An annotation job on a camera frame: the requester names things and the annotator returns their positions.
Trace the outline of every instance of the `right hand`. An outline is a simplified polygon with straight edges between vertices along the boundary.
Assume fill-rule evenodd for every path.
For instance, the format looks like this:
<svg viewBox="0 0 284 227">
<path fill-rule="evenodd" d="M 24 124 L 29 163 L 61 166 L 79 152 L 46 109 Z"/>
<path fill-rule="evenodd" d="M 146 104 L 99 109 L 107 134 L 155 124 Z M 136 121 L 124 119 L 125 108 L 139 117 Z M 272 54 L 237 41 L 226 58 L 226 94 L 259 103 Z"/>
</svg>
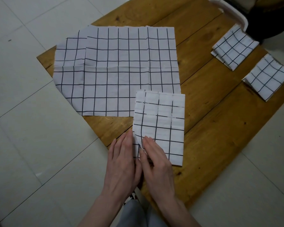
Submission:
<svg viewBox="0 0 284 227">
<path fill-rule="evenodd" d="M 152 138 L 145 136 L 142 143 L 154 163 L 151 169 L 147 155 L 142 149 L 139 150 L 146 185 L 157 205 L 165 206 L 164 203 L 176 199 L 172 165 L 163 149 Z"/>
</svg>

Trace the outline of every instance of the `wooden table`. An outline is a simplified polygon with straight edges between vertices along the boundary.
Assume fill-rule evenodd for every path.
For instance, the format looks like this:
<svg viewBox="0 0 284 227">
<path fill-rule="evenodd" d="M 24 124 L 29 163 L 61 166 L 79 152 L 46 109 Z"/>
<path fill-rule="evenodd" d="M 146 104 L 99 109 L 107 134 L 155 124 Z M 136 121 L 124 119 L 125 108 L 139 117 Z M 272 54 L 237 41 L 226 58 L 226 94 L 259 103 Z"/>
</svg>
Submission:
<svg viewBox="0 0 284 227">
<path fill-rule="evenodd" d="M 258 46 L 232 72 L 210 52 L 234 25 L 208 0 L 130 0 L 96 26 L 175 28 L 181 91 L 186 95 L 182 167 L 174 167 L 177 196 L 190 206 L 284 103 L 284 85 L 264 102 L 241 79 L 266 54 Z M 53 75 L 55 47 L 38 56 Z M 132 126 L 132 117 L 84 116 L 109 146 Z M 142 193 L 151 202 L 143 183 Z"/>
</svg>

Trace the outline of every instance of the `forearm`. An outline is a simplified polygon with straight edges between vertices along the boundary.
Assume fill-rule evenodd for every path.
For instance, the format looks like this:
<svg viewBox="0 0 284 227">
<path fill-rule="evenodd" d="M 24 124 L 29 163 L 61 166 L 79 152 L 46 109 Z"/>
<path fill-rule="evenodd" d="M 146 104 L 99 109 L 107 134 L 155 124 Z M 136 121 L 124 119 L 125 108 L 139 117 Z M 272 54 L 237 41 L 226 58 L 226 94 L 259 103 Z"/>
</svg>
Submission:
<svg viewBox="0 0 284 227">
<path fill-rule="evenodd" d="M 121 209 L 122 202 L 100 195 L 78 227 L 108 227 Z"/>
<path fill-rule="evenodd" d="M 183 202 L 177 198 L 171 198 L 158 206 L 172 227 L 201 227 L 188 212 Z"/>
</svg>

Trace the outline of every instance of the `white cloth with black grid lines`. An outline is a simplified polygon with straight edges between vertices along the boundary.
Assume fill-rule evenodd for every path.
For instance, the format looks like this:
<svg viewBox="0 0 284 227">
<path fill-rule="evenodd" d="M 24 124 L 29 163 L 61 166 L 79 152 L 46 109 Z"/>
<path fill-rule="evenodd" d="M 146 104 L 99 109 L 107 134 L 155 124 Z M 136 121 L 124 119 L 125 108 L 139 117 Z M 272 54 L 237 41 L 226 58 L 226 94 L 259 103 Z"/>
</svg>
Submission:
<svg viewBox="0 0 284 227">
<path fill-rule="evenodd" d="M 235 24 L 214 46 L 211 54 L 234 71 L 240 63 L 257 47 L 254 41 Z"/>
<path fill-rule="evenodd" d="M 243 78 L 265 101 L 284 83 L 284 66 L 266 54 Z"/>
<path fill-rule="evenodd" d="M 55 53 L 53 80 L 83 116 L 133 116 L 138 90 L 181 93 L 173 27 L 88 26 Z"/>
<path fill-rule="evenodd" d="M 185 95 L 138 91 L 133 116 L 135 157 L 142 138 L 152 137 L 173 165 L 182 166 Z"/>
</svg>

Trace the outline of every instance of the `folded napkin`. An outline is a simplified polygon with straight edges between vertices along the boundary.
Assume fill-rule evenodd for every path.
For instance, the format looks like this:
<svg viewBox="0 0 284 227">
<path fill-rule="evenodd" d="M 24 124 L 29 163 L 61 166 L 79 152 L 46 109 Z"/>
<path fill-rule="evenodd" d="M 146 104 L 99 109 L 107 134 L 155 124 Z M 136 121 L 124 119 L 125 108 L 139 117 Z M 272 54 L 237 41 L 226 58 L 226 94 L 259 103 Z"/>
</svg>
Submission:
<svg viewBox="0 0 284 227">
<path fill-rule="evenodd" d="M 139 157 L 137 143 L 152 137 L 164 150 L 173 165 L 181 166 L 184 144 L 185 95 L 138 91 L 133 116 L 135 157 Z"/>
<path fill-rule="evenodd" d="M 284 83 L 284 66 L 266 54 L 243 81 L 267 101 Z"/>
<path fill-rule="evenodd" d="M 138 90 L 181 93 L 174 28 L 88 26 L 57 45 L 53 80 L 80 115 L 133 116 Z"/>
<path fill-rule="evenodd" d="M 213 46 L 211 54 L 234 71 L 258 44 L 259 42 L 251 39 L 235 24 Z"/>
</svg>

